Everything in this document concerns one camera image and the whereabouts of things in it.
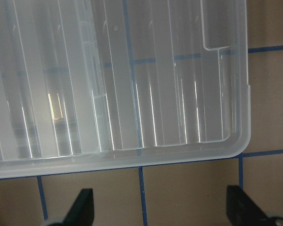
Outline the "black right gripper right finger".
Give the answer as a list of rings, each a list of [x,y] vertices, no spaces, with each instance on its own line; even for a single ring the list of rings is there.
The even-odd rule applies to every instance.
[[[276,225],[239,186],[227,186],[226,215],[232,226]]]

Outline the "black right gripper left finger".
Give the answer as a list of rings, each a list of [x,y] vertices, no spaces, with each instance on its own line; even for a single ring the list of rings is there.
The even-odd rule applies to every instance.
[[[84,188],[66,214],[64,226],[92,226],[94,222],[93,189]]]

